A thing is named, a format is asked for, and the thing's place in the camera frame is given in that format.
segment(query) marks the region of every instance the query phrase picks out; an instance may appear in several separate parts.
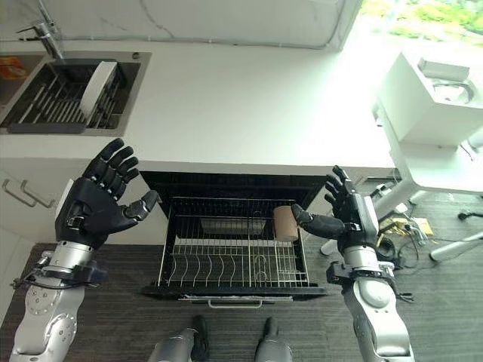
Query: sink basin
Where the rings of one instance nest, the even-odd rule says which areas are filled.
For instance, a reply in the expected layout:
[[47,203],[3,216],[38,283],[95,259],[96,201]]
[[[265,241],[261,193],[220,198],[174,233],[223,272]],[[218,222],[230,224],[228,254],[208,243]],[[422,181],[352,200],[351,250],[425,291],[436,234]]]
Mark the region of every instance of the sink basin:
[[[15,60],[21,64],[22,68],[25,69],[27,76],[32,74],[32,71],[37,67],[44,56],[43,53],[0,55],[1,58],[15,58]],[[0,111],[7,106],[8,102],[10,102],[15,93],[18,92],[25,80],[26,77],[19,79],[5,79],[0,76]]]
[[[14,95],[0,113],[0,133],[124,134],[151,54],[66,52],[64,56],[64,62],[41,58],[17,91],[11,92]],[[104,88],[96,112],[86,119],[79,103],[103,60],[117,62],[115,78]]]

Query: open dishwasher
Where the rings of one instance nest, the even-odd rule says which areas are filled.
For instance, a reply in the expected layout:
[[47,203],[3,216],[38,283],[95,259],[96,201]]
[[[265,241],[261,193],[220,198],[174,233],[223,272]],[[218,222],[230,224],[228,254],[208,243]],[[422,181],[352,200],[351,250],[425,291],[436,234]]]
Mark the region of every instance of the open dishwasher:
[[327,294],[309,279],[300,232],[293,242],[278,241],[273,219],[276,207],[308,207],[323,176],[141,174],[168,217],[158,279],[143,294],[212,308]]

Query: metal dish rack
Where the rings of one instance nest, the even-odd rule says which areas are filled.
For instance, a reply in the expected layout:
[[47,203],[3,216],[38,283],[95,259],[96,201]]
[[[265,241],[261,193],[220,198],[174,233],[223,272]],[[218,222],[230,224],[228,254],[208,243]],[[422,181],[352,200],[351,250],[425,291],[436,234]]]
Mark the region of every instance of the metal dish rack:
[[116,128],[118,117],[112,114],[119,89],[125,86],[119,69],[114,81],[100,95],[93,115],[86,119],[79,109],[98,63],[44,66],[2,122],[2,127],[7,127],[9,133],[81,133],[85,128]]
[[210,301],[325,295],[309,281],[300,236],[293,243],[275,238],[273,209],[293,203],[173,197],[158,280],[143,292]]

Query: drawer handle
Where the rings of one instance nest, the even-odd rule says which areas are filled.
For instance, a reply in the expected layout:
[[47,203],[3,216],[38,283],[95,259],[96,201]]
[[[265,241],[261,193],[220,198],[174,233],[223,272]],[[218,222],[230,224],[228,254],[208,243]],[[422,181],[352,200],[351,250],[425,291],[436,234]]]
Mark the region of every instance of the drawer handle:
[[23,200],[20,196],[15,195],[12,191],[7,189],[7,185],[10,182],[9,179],[5,179],[4,182],[2,183],[2,189],[3,191],[7,192],[12,198],[20,201],[22,204],[27,205],[28,207],[34,207],[37,205],[37,200],[34,199],[32,203],[29,203],[28,201]]
[[258,309],[262,306],[262,304],[263,304],[263,300],[259,300],[257,304],[245,304],[245,303],[213,304],[211,302],[211,299],[208,300],[208,305],[212,309]]
[[43,200],[41,200],[40,198],[38,198],[36,195],[34,195],[33,193],[31,193],[29,190],[27,190],[26,189],[26,186],[27,186],[27,180],[25,179],[24,181],[22,181],[22,184],[20,185],[20,190],[22,190],[22,192],[24,194],[30,196],[35,201],[37,201],[40,205],[42,205],[43,207],[45,207],[47,209],[50,209],[51,207],[54,206],[54,204],[55,204],[55,200],[54,199],[50,200],[49,203],[46,204],[45,202],[43,202]]

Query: robotic arm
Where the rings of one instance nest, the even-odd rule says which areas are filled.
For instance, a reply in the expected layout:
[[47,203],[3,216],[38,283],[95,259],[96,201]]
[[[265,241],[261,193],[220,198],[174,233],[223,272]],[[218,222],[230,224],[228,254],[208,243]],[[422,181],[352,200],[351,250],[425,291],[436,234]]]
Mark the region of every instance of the robotic arm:
[[396,298],[412,301],[398,292],[391,262],[379,262],[375,247],[378,223],[371,198],[363,198],[338,166],[325,183],[335,217],[312,215],[292,206],[297,223],[310,234],[337,239],[344,263],[327,270],[329,283],[340,284],[365,362],[414,361],[408,330],[395,308]]
[[10,362],[62,362],[77,330],[77,311],[86,286],[106,276],[92,260],[109,234],[144,220],[158,200],[147,192],[129,206],[118,205],[127,184],[139,174],[138,160],[121,139],[109,143],[64,191],[57,208],[57,247],[45,251],[15,287],[29,284],[25,315],[15,334]]

